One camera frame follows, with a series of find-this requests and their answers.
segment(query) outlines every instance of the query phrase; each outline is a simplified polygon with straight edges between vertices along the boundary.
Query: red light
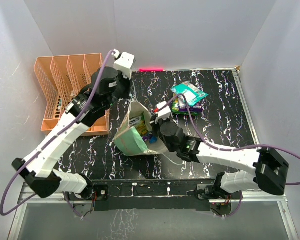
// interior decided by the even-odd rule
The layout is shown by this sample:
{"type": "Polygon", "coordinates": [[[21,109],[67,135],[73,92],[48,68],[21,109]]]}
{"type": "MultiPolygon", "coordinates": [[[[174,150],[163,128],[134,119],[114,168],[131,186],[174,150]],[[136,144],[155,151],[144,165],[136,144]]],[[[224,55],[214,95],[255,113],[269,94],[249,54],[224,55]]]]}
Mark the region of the red light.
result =
{"type": "Polygon", "coordinates": [[[139,72],[163,72],[164,69],[162,67],[143,67],[139,68],[139,72]]]}

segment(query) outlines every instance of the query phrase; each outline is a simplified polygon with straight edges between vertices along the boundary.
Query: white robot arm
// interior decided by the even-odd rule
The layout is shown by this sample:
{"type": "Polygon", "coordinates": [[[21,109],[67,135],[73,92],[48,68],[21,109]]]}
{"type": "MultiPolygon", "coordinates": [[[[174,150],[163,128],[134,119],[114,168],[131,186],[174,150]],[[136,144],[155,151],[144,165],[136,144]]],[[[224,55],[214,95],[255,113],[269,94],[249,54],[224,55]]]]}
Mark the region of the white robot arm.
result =
{"type": "Polygon", "coordinates": [[[252,189],[277,196],[285,193],[289,164],[275,149],[236,151],[234,147],[206,144],[200,138],[185,135],[182,128],[170,121],[171,110],[166,105],[166,102],[161,102],[156,106],[150,124],[153,134],[164,142],[170,152],[176,152],[187,162],[219,164],[240,170],[219,173],[212,186],[198,191],[201,197],[224,198],[234,192],[252,189]]]}
{"type": "Polygon", "coordinates": [[[100,69],[92,75],[91,85],[85,87],[67,106],[57,126],[44,141],[24,159],[16,158],[12,163],[18,171],[33,156],[40,153],[21,171],[20,175],[41,198],[47,198],[55,192],[73,192],[86,199],[93,193],[93,184],[85,175],[59,172],[54,169],[54,166],[74,141],[92,127],[96,120],[104,116],[112,104],[120,98],[129,97],[135,56],[117,50],[114,50],[112,55],[115,58],[114,68],[104,68],[96,93],[82,117],[69,129],[63,131],[81,114],[100,69]]]}

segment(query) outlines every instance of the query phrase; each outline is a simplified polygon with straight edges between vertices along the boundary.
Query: orange desk organizer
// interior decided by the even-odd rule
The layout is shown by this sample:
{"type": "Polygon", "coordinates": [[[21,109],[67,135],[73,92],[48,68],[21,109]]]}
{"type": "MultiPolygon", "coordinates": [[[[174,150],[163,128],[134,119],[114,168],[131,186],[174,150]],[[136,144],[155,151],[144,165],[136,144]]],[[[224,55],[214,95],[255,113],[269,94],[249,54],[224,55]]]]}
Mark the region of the orange desk organizer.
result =
{"type": "MultiPolygon", "coordinates": [[[[49,134],[67,105],[80,90],[91,83],[91,76],[102,65],[101,53],[38,57],[34,72],[46,98],[41,131],[49,134]]],[[[82,136],[109,134],[109,110],[82,136]]]]}

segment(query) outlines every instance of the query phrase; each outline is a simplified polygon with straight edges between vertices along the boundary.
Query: paper bag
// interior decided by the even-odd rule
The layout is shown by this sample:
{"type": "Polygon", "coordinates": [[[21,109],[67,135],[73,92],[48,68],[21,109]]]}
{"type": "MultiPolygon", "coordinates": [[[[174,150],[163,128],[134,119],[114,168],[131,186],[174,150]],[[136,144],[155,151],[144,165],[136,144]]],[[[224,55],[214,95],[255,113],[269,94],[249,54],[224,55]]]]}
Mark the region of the paper bag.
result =
{"type": "Polygon", "coordinates": [[[126,156],[155,155],[168,151],[165,144],[159,138],[155,143],[144,142],[137,129],[134,126],[130,126],[130,119],[138,117],[142,113],[146,128],[148,131],[152,131],[150,125],[151,113],[140,102],[133,100],[130,102],[128,112],[113,138],[116,147],[126,156]]]}

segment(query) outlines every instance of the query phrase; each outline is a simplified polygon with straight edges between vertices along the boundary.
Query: white wall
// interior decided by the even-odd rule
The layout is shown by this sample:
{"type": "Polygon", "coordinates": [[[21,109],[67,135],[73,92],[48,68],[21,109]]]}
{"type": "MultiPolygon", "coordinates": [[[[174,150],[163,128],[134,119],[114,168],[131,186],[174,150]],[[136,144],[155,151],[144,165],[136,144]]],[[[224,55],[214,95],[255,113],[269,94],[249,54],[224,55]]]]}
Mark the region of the white wall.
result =
{"type": "Polygon", "coordinates": [[[54,55],[111,48],[135,68],[241,65],[275,0],[25,0],[54,55]]]}
{"type": "MultiPolygon", "coordinates": [[[[240,75],[260,141],[300,155],[300,1],[277,1],[240,75]]],[[[300,162],[286,158],[288,182],[300,181],[300,162]]],[[[300,236],[300,186],[287,186],[286,195],[300,236]]]]}
{"type": "MultiPolygon", "coordinates": [[[[36,57],[51,51],[22,0],[0,1],[0,201],[16,172],[15,158],[29,154],[44,138],[45,98],[34,74],[36,57]]],[[[8,195],[5,210],[18,200],[22,178],[8,195]]],[[[14,218],[0,216],[0,240],[7,239],[14,218]]]]}

